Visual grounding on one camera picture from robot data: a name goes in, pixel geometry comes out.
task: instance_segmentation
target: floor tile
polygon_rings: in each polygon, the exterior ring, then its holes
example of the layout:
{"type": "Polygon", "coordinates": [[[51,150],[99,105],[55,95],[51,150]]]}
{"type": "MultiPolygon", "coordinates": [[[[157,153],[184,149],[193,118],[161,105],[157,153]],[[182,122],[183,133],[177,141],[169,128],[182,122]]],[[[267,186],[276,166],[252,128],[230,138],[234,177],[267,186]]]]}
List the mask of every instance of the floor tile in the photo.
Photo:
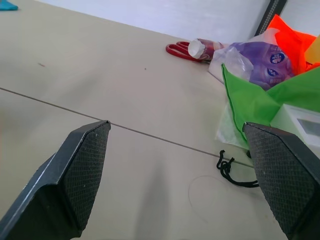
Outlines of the floor tile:
{"type": "MultiPolygon", "coordinates": [[[[93,122],[1,91],[0,216],[67,134],[93,122]]],[[[82,240],[286,239],[259,188],[234,186],[218,159],[112,126],[100,188],[82,240]]],[[[254,170],[232,166],[238,181],[254,170]]]]}

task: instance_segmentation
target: white box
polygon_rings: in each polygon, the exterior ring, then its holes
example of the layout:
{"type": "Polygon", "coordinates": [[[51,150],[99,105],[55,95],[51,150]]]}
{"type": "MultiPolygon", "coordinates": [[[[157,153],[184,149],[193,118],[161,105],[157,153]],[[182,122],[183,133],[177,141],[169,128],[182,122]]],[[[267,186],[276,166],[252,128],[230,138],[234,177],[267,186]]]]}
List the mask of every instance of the white box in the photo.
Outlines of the white box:
{"type": "Polygon", "coordinates": [[[284,104],[270,125],[297,135],[320,158],[320,113],[284,104]]]}

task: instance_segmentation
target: plastic wrapper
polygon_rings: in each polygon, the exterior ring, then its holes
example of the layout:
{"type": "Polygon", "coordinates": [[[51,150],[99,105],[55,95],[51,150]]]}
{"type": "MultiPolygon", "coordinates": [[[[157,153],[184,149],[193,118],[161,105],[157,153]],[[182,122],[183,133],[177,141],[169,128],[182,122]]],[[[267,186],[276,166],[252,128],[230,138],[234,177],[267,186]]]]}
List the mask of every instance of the plastic wrapper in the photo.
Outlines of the plastic wrapper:
{"type": "Polygon", "coordinates": [[[268,90],[294,76],[290,59],[275,45],[277,29],[214,52],[209,72],[223,82],[221,64],[233,75],[268,90]]]}

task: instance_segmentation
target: red scissor handle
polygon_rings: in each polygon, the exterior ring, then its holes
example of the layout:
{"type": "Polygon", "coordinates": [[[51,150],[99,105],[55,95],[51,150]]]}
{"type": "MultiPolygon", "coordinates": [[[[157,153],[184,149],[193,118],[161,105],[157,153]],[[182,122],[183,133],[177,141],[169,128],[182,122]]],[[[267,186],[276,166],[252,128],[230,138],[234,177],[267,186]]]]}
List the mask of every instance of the red scissor handle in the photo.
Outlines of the red scissor handle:
{"type": "Polygon", "coordinates": [[[189,55],[188,53],[189,42],[178,41],[176,44],[168,44],[165,47],[167,53],[176,56],[178,58],[187,59],[190,61],[201,63],[202,60],[196,59],[189,55]]]}

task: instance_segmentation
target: black cord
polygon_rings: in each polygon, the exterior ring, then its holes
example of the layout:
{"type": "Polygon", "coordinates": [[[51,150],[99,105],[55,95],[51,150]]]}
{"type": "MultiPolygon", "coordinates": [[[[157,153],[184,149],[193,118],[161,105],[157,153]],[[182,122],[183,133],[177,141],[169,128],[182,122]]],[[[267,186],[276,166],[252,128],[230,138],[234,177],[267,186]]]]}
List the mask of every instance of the black cord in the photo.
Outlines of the black cord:
{"type": "Polygon", "coordinates": [[[235,181],[231,178],[229,175],[231,171],[231,163],[235,160],[233,157],[230,159],[230,161],[223,161],[224,158],[224,152],[225,150],[220,151],[220,158],[218,163],[216,164],[216,168],[220,170],[221,175],[227,179],[230,183],[244,187],[244,188],[257,188],[259,187],[258,181],[248,181],[248,182],[243,182],[243,181],[235,181]]]}

